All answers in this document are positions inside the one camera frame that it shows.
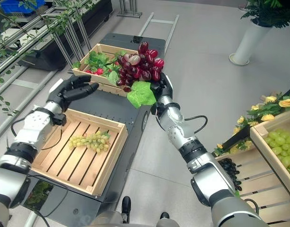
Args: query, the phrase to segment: grape bunch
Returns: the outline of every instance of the grape bunch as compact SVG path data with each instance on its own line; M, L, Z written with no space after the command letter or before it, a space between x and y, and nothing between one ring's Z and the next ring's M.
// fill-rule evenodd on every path
M264 140L290 173L290 132L276 129L271 131Z
M223 160L219 161L221 167L227 172L231 180L233 181L235 190L242 191L241 181L237 180L236 174L239 174L239 171L236 170L236 164L232 162L231 158L224 158Z
M131 91L135 81L160 81L160 74L164 67L164 60L157 58L157 50L149 50L149 44L142 42L138 48L138 54L118 55L119 80L116 85L123 87L125 92Z
M69 139L68 147L73 149L76 147L87 146L88 149L92 149L99 154L102 151L108 151L109 137L110 135L107 132L101 133L101 131L97 131L91 135L85 133L83 136L72 136Z

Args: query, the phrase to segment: red grapes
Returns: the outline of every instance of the red grapes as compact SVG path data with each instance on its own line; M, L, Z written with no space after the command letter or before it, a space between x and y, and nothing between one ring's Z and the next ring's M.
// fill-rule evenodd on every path
M160 74L164 66L164 60L156 58L157 50L149 50L149 44L142 42L138 48L138 54L124 54L117 57L119 80L116 85L123 87L125 92L131 91L135 81L160 81Z

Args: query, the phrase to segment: blue bin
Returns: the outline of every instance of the blue bin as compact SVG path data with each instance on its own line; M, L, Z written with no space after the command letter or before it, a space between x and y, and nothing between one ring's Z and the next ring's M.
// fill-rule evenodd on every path
M20 1L18 0L5 0L1 3L1 8L5 13L32 13L34 10L30 8L25 8L24 5L18 6ZM36 6L32 3L30 6L34 9L37 9L45 4L44 0L36 0Z

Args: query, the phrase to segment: yellow flower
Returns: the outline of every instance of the yellow flower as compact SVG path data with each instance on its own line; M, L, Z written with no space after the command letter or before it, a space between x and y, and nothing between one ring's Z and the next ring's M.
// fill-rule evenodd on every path
M236 133L238 133L240 131L240 128L239 127L235 127L233 129L233 135L235 135Z
M244 117L243 116L240 116L240 118L238 119L238 124L241 124L243 121L244 121L245 119L244 119Z
M258 122L248 122L248 124L253 127L253 126L256 126L258 124Z
M247 148L246 148L247 150L250 149L250 146L251 146L251 145L253 145L252 141L247 140L247 141L245 142L245 146L247 147Z
M278 104L281 107L290 107L290 98L288 98L286 100L281 100Z
M253 105L253 106L251 106L251 110L258 110L259 108L258 108L258 105Z
M232 147L231 149L230 149L230 153L231 154L235 154L235 153L237 153L238 152L238 148L235 146L235 147Z
M262 117L262 121L272 121L274 120L274 116L272 114L266 114Z
M273 102L275 102L277 100L277 98L275 97L275 96L268 96L268 97L266 97L266 99L265 99L265 103L268 103L268 102L271 102L271 103L273 103Z

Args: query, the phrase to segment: gray table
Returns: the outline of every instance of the gray table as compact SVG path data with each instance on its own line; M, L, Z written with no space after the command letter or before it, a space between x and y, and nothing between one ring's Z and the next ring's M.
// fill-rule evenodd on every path
M164 57L166 41L162 39L110 33L100 43L137 50L139 43L143 41L147 41L151 49L158 50L159 57ZM143 129L146 126L146 116L150 113L150 106L142 106L139 109L135 109L125 97L104 91L96 91L94 94L82 100L73 102L70 108L125 123L128 130L128 138L102 196L91 196L69 187L64 201L48 217L68 227L80 227L89 225L99 213L116 208ZM67 190L63 185L44 179L38 173L31 171L30 174L35 177L31 177L31 185L22 204L24 204L27 196L39 179L54 185L45 204L40 210L45 216L60 203Z

